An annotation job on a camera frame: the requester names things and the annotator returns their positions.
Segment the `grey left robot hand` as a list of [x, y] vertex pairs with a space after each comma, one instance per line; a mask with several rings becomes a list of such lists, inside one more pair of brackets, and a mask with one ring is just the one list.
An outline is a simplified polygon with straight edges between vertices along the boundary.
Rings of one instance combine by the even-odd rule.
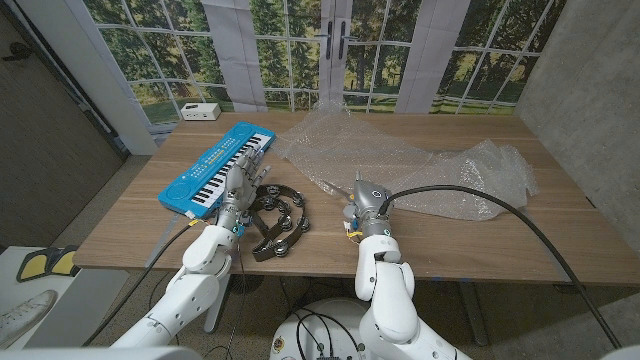
[[233, 164], [226, 175], [223, 202], [218, 211], [216, 226], [232, 230], [241, 215], [254, 202], [258, 186], [271, 169], [266, 166], [259, 172], [263, 157], [263, 150], [249, 148]]

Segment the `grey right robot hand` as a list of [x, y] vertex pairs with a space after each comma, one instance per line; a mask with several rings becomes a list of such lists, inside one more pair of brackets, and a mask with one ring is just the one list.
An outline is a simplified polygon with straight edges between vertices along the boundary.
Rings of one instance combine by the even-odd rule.
[[370, 181], [354, 182], [353, 198], [343, 210], [348, 231], [359, 231], [364, 238], [372, 235], [391, 236], [388, 215], [380, 215], [380, 207], [392, 195], [391, 191]]

